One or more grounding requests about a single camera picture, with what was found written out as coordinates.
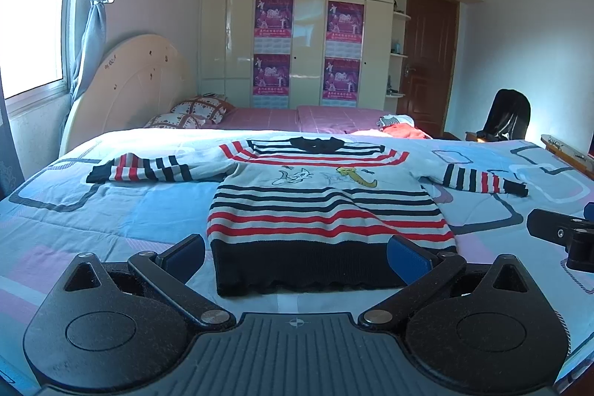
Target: window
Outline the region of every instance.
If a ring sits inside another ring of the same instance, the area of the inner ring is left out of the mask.
[[[5,98],[65,89],[63,0],[0,0],[0,69]]]

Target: gray ribbed platform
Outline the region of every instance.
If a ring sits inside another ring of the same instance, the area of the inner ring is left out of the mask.
[[[53,391],[43,391],[50,396]],[[347,314],[247,314],[200,336],[168,376],[133,396],[454,396],[420,374],[392,336]],[[542,390],[533,396],[554,396]]]

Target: door frame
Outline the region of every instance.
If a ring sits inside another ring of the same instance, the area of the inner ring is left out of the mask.
[[[444,133],[444,130],[446,129],[445,126],[446,126],[446,120],[447,120],[447,113],[450,109],[451,89],[454,84],[454,72],[456,71],[456,59],[458,56],[458,34],[460,32],[460,4],[461,4],[461,2],[455,1],[455,0],[443,0],[443,1],[448,1],[448,2],[456,5],[456,29],[455,29],[455,33],[454,33],[454,51],[453,51],[453,59],[452,59],[452,63],[451,63],[450,85],[448,87],[447,98],[445,101],[445,106],[446,106],[445,110],[446,111],[444,113],[443,121],[441,123],[441,133]],[[406,29],[408,29],[408,26],[409,26],[408,24],[405,26],[405,38],[406,38]],[[404,66],[405,66],[405,63],[403,63],[402,67],[400,68],[400,79],[402,79],[402,76],[403,76]]]

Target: brown wooden door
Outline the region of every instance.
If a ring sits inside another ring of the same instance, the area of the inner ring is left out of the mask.
[[[443,134],[456,52],[458,4],[449,0],[407,0],[398,113],[425,133]]]

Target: window frame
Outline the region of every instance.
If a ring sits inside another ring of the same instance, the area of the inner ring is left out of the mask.
[[[36,86],[22,93],[15,94],[5,98],[8,116],[20,114],[36,105],[57,98],[60,95],[69,92],[68,72],[72,63],[71,48],[71,18],[73,16],[72,0],[62,0],[61,15],[61,59],[62,59],[62,79],[50,81],[49,83]]]

